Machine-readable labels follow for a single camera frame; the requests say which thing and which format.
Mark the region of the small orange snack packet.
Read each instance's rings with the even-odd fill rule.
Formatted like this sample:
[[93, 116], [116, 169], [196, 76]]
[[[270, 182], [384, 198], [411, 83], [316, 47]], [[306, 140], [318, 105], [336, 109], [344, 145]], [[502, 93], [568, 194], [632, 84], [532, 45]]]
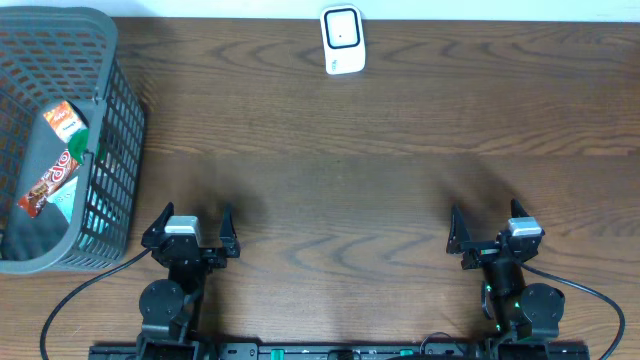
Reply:
[[45, 121], [56, 136], [64, 143], [69, 143], [79, 132], [88, 127], [68, 101], [61, 101], [43, 113]]

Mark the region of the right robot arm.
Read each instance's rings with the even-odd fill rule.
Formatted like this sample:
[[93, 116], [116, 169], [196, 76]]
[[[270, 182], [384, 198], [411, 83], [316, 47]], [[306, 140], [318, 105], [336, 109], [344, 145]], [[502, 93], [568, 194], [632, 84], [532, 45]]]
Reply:
[[486, 359], [548, 359], [548, 344], [559, 336], [565, 296], [547, 284], [525, 282], [524, 263], [538, 254], [545, 232], [519, 201], [513, 199], [510, 207], [511, 217], [495, 239], [474, 241], [454, 205], [446, 252], [462, 257], [462, 269], [483, 272], [483, 312], [496, 322], [497, 333], [480, 342], [478, 353]]

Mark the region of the red chocolate bar wrapper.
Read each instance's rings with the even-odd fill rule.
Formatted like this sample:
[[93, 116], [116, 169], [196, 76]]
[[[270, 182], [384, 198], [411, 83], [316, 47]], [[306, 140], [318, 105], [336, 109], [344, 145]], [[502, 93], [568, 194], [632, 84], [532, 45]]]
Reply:
[[69, 180], [78, 167], [78, 161], [64, 150], [55, 164], [19, 199], [18, 206], [31, 218], [37, 217], [47, 199]]

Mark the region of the light blue tissue packet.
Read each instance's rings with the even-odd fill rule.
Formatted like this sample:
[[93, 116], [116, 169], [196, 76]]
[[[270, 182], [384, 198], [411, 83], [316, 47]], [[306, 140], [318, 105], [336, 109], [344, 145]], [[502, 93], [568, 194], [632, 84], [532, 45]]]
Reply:
[[58, 208], [68, 223], [72, 220], [77, 182], [78, 177], [68, 180], [63, 186], [47, 198], [47, 201], [50, 204], [53, 204]]

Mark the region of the green lidded jar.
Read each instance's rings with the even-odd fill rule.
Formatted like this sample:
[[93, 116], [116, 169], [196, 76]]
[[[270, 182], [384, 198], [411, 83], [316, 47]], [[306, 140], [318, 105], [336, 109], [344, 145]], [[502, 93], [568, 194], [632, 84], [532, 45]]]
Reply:
[[89, 130], [87, 128], [75, 132], [67, 143], [67, 150], [71, 157], [80, 165], [84, 164], [84, 153], [87, 150]]

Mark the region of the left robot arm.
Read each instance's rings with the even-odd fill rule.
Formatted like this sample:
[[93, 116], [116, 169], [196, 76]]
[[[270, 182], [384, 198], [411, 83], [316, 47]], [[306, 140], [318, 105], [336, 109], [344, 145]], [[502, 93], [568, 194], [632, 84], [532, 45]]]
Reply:
[[217, 346], [199, 336], [197, 328], [207, 276], [241, 253], [230, 206], [224, 208], [219, 239], [220, 247], [202, 247], [198, 218], [176, 216], [172, 203], [143, 233], [141, 245], [168, 275], [149, 284], [140, 295], [143, 320], [136, 340], [137, 359], [218, 357]]

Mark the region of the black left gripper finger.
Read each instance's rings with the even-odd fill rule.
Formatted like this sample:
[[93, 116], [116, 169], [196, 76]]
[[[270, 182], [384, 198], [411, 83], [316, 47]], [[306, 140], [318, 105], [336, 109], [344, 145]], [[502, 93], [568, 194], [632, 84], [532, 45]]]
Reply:
[[169, 238], [165, 231], [169, 219], [174, 215], [174, 204], [169, 202], [156, 220], [143, 233], [141, 245], [145, 249], [159, 249]]
[[240, 245], [233, 225], [232, 208], [226, 205], [223, 211], [219, 239], [227, 258], [240, 257]]

